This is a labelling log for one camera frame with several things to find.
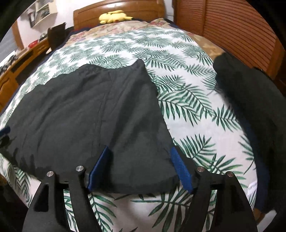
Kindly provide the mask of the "black zip jacket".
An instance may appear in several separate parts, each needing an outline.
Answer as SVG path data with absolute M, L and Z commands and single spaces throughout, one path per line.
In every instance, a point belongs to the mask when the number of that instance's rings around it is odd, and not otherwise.
M 173 142 L 142 60 L 117 69 L 86 64 L 26 94 L 7 121 L 9 143 L 1 154 L 42 180 L 62 180 L 79 165 L 93 168 L 108 148 L 91 191 L 121 194 L 167 192 L 178 183 Z

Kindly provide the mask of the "wooden desk cabinet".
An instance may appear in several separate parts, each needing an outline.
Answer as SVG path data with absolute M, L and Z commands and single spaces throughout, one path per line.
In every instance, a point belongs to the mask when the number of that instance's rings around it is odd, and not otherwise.
M 33 48 L 25 51 L 7 71 L 1 75 L 1 111 L 7 105 L 18 87 L 26 79 L 25 75 L 30 73 L 46 55 L 50 48 L 48 39 L 40 41 Z

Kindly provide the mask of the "spare black gripper on desk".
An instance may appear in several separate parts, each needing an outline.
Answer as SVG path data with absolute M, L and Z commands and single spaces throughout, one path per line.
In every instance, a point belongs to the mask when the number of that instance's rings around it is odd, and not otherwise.
M 17 55 L 12 55 L 9 59 L 1 66 L 0 68 L 0 75 L 4 74 L 7 69 L 12 65 L 14 61 L 18 59 Z

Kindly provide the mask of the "red basket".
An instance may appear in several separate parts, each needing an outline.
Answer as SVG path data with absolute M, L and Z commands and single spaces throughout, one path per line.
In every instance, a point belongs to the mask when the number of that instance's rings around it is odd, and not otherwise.
M 30 44 L 28 45 L 28 47 L 29 47 L 29 48 L 33 48 L 33 47 L 35 47 L 37 44 L 38 44 L 38 40 L 35 40 L 35 41 L 33 41 L 32 43 L 30 43 Z

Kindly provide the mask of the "palm leaf print bedspread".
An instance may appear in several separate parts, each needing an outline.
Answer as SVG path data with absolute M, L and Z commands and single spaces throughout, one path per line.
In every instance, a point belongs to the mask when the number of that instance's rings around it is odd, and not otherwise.
M 1 116 L 4 126 L 23 97 L 37 85 L 84 64 L 120 68 L 141 59 L 155 83 L 171 137 L 210 172 L 232 171 L 254 206 L 257 174 L 250 143 L 229 103 L 216 88 L 211 58 L 185 32 L 163 27 L 76 34 L 29 76 Z M 191 204 L 182 187 L 170 193 L 89 195 L 103 231 L 178 231 Z

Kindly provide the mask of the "dark desk chair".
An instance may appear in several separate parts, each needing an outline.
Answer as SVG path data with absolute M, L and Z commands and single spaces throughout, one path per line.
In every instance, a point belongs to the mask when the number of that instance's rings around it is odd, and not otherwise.
M 55 51 L 65 40 L 66 23 L 48 28 L 47 36 L 51 51 Z

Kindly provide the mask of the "folded black garment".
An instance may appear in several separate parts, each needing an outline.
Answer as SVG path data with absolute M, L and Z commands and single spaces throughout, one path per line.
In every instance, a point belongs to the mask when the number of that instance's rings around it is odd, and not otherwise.
M 285 97 L 267 75 L 223 53 L 213 62 L 218 88 L 232 105 L 253 149 L 255 208 L 285 211 Z

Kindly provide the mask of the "floral quilt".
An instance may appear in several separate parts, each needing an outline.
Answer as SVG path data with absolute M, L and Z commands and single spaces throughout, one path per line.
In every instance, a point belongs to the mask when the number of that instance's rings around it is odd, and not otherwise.
M 179 28 L 172 21 L 165 18 L 158 18 L 151 22 L 139 20 L 123 21 L 118 23 L 103 24 L 93 28 L 87 27 L 77 31 L 73 31 L 68 35 L 65 45 L 67 46 L 74 42 L 84 41 L 90 37 L 99 38 L 105 35 L 119 34 L 127 31 L 143 29 L 145 27 L 173 27 L 177 29 Z

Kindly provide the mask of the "yellow plush toy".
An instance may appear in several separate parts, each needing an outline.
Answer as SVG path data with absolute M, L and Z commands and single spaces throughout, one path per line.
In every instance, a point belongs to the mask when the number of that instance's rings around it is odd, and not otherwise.
M 100 24 L 117 23 L 132 20 L 133 17 L 127 16 L 122 10 L 104 13 L 99 17 Z

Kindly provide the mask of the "brown patterned blanket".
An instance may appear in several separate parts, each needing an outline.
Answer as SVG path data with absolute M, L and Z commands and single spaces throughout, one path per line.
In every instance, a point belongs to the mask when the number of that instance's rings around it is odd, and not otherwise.
M 225 52 L 222 48 L 206 39 L 205 37 L 196 34 L 192 34 L 190 37 L 195 40 L 195 42 L 207 53 L 207 55 L 212 60 Z

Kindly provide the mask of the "wooden headboard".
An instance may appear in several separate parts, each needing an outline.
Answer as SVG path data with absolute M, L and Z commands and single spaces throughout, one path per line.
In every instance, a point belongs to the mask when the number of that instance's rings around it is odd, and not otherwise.
M 143 21 L 166 17 L 163 0 L 100 1 L 73 12 L 74 30 L 95 27 L 100 24 L 99 17 L 102 14 L 118 10 L 122 10 L 127 16 Z

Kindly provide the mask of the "wooden louvered wardrobe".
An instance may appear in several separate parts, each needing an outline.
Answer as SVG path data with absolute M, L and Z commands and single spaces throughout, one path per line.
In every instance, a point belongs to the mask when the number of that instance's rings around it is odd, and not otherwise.
M 277 35 L 247 1 L 172 1 L 174 22 L 200 35 L 249 67 L 262 69 L 275 79 L 285 57 Z

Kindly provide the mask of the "white wall shelf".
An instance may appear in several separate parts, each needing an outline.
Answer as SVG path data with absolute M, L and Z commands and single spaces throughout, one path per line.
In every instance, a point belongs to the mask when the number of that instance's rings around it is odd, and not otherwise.
M 57 7 L 55 1 L 38 0 L 35 1 L 25 13 L 28 15 L 31 28 L 39 25 L 44 19 L 56 14 Z

